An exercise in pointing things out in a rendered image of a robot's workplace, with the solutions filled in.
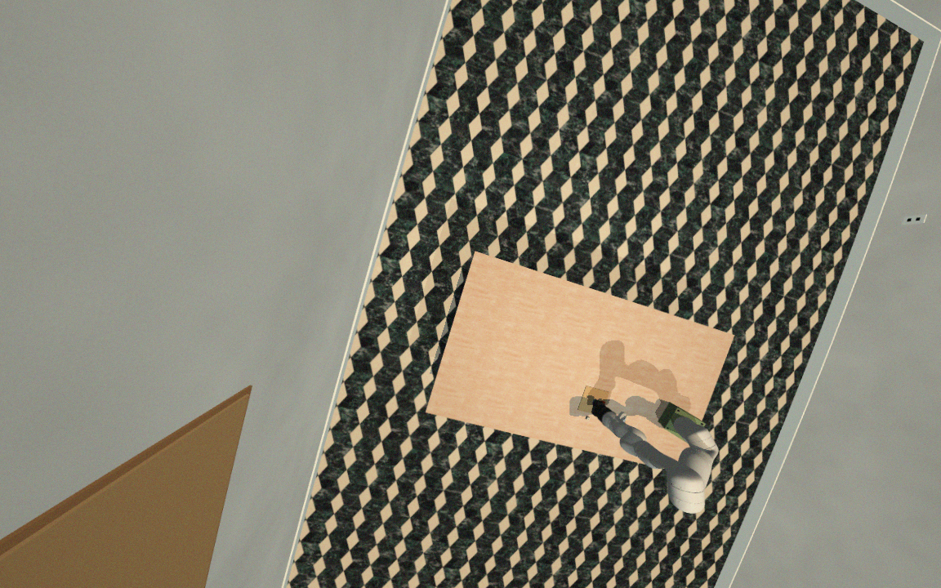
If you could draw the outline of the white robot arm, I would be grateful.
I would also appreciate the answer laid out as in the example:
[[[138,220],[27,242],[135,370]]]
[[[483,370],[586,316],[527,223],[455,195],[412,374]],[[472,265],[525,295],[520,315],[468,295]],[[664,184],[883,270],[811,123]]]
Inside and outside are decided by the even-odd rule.
[[[620,446],[625,452],[640,458],[650,468],[664,468],[667,471],[667,492],[676,509],[690,514],[703,509],[703,490],[711,475],[713,461],[720,451],[707,428],[696,425],[688,417],[675,419],[675,430],[679,435],[683,433],[686,439],[683,435],[682,438],[685,442],[688,440],[686,443],[690,446],[682,451],[677,460],[659,452],[647,442],[641,430],[625,424],[621,418],[613,418],[609,430],[620,438]]]

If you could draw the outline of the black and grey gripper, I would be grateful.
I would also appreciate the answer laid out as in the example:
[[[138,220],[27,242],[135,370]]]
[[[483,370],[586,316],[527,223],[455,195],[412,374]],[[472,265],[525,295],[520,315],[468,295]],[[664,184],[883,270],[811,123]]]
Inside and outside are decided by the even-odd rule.
[[[599,401],[598,399],[593,399],[593,401],[594,401],[594,404],[591,403],[591,405],[593,405],[593,407],[591,407],[591,414],[599,418],[599,421],[601,421],[602,424],[606,425],[606,428],[609,429],[609,423],[611,423],[611,420],[613,418],[620,417],[625,423],[625,417],[627,417],[627,415],[625,414],[624,411],[621,411],[617,415],[615,411],[612,411],[611,409],[609,409],[609,407],[606,407],[604,402]]]

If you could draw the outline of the tan square mat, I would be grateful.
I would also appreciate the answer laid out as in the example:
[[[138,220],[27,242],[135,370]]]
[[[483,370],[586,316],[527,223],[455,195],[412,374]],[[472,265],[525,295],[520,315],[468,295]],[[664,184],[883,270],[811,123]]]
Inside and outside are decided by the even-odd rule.
[[[596,388],[586,385],[585,392],[583,392],[582,399],[580,399],[580,404],[578,407],[579,411],[586,411],[591,413],[591,403],[593,399],[598,399],[599,401],[606,402],[606,399],[609,396],[609,392],[605,390],[597,390]]]

